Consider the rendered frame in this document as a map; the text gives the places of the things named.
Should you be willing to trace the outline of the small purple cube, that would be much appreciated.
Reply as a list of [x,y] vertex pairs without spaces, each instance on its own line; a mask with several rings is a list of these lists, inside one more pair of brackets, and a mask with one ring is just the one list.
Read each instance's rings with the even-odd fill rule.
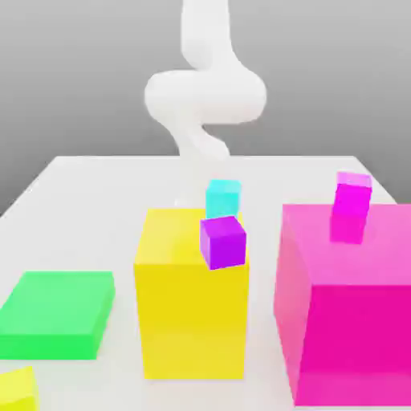
[[244,265],[246,231],[235,216],[202,219],[200,251],[210,270]]

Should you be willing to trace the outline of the large pink box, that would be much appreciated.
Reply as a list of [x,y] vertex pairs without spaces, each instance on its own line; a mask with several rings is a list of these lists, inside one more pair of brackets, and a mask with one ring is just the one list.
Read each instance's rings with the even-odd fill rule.
[[299,406],[411,406],[411,205],[374,204],[359,244],[329,205],[286,204],[274,314]]

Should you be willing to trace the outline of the large green box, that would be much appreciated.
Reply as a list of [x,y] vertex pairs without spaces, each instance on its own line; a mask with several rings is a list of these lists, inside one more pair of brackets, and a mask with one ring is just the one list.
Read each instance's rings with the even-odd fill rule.
[[27,271],[0,307],[0,360],[94,360],[116,294],[111,271]]

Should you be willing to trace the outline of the small yellow cube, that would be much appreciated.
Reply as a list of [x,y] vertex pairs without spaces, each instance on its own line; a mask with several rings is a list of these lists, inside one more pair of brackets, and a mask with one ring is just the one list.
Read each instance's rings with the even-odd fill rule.
[[39,411],[39,389],[31,366],[0,374],[0,411]]

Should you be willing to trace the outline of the large yellow box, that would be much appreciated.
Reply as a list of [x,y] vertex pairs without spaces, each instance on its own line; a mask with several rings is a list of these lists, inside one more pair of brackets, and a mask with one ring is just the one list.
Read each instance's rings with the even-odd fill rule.
[[250,260],[210,270],[200,251],[204,209],[149,209],[134,262],[144,377],[241,380]]

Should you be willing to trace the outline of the small cyan cube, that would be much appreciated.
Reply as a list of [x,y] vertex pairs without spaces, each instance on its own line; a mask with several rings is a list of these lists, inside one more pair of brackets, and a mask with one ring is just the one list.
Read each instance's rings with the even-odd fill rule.
[[212,179],[205,192],[205,217],[238,216],[242,185],[238,180]]

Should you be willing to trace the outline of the small magenta cube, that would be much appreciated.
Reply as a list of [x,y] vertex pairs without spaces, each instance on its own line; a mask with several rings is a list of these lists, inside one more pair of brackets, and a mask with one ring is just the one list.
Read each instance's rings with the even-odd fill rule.
[[361,244],[372,196],[368,174],[339,171],[330,217],[332,242]]

